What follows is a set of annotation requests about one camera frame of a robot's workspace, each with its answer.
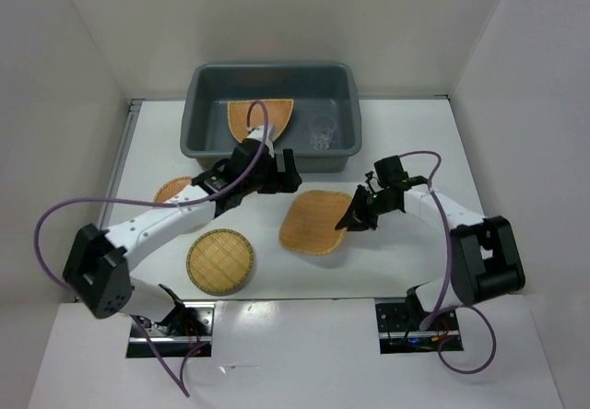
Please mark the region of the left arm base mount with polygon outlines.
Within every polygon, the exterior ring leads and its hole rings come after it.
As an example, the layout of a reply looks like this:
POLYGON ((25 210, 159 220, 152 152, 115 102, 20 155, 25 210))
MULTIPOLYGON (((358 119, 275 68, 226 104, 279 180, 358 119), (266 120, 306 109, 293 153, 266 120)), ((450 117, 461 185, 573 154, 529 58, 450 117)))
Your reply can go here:
POLYGON ((139 323, 132 322, 126 358, 153 358, 145 333, 163 358, 181 358, 192 351, 195 357, 211 357, 212 335, 215 313, 214 302, 187 302, 186 308, 192 313, 188 322, 181 322, 173 329, 139 317, 139 323))

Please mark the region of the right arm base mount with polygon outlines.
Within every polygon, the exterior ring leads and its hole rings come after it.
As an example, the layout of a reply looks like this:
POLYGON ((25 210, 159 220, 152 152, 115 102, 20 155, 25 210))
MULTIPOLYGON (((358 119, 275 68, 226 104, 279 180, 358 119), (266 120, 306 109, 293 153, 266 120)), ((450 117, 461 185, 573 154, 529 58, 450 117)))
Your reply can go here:
POLYGON ((402 298, 374 300, 380 353, 416 354, 463 351, 458 320, 453 311, 445 312, 425 331, 410 320, 402 298))

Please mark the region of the clear plastic cup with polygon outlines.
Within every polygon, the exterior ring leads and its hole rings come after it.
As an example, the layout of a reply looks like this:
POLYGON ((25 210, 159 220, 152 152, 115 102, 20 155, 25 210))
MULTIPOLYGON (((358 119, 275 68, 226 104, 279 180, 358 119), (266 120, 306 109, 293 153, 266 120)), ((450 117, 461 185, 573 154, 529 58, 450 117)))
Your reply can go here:
POLYGON ((309 121, 310 144, 315 150, 327 150, 336 130, 336 121, 328 115, 318 115, 309 121))

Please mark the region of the triangular woven tray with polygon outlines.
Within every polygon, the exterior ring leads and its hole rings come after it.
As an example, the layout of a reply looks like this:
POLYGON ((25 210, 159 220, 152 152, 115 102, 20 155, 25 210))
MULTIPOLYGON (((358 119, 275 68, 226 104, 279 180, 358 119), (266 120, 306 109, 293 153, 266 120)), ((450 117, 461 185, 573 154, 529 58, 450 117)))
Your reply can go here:
MULTIPOLYGON (((293 99, 263 99, 266 107, 268 121, 272 125, 270 139, 275 141, 286 130, 293 112, 293 99)), ((263 108, 255 104, 251 109, 251 100, 230 101, 227 108, 228 126, 232 136, 238 141, 243 141, 252 128, 262 126, 264 123, 263 108)))

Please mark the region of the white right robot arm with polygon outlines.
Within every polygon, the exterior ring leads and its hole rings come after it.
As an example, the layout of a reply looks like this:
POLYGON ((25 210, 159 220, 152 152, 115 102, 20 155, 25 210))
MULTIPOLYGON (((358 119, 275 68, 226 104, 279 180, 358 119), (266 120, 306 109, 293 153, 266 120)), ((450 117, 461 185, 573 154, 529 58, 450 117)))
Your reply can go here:
POLYGON ((335 229, 375 230, 380 216, 400 211, 441 231, 446 249, 443 276, 407 291, 407 323, 424 331, 443 312, 523 289, 525 271, 509 220, 483 216, 438 193, 433 187, 436 171, 412 177, 403 157, 374 163, 335 229))

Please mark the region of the square woven tray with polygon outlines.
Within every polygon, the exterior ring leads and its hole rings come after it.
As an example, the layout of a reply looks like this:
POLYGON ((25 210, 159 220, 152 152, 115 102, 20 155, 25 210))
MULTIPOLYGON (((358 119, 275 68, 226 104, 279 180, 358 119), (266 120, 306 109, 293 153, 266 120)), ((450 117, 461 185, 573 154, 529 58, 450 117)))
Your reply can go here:
POLYGON ((352 197, 347 193, 310 190, 291 204, 278 233, 283 248, 313 256, 333 252, 346 231, 336 225, 347 212, 352 197))

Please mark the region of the round green-rimmed bamboo tray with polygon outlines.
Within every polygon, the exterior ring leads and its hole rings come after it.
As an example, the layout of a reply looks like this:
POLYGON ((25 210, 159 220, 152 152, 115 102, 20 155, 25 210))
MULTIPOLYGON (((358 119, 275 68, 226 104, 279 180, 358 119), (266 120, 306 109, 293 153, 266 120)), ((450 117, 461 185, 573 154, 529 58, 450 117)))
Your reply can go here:
POLYGON ((241 233, 227 228, 203 234, 186 257, 191 282, 214 296, 225 296, 242 288, 253 269, 253 246, 241 233))

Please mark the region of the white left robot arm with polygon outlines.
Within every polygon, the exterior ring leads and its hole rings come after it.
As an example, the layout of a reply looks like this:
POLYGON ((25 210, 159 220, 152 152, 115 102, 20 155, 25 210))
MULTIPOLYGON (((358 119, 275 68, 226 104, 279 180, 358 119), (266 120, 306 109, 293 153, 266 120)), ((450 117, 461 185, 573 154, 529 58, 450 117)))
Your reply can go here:
POLYGON ((179 332, 195 321, 195 312, 169 287, 134 279, 132 271, 160 247, 239 206, 251 193, 296 192, 301 176, 294 153, 285 149, 282 157, 280 168, 268 145, 246 139, 162 207, 108 229, 84 226, 75 237, 63 279, 99 320, 124 313, 150 320, 163 334, 179 332))

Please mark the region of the grey plastic bin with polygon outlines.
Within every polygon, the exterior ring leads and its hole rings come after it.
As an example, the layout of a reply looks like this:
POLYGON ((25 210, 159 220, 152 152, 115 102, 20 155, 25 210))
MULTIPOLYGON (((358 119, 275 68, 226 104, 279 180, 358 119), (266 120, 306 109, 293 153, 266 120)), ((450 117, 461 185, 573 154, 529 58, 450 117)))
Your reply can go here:
POLYGON ((180 149, 209 168, 264 123, 298 171, 342 171, 362 146, 352 71, 333 61, 203 64, 187 90, 180 149))

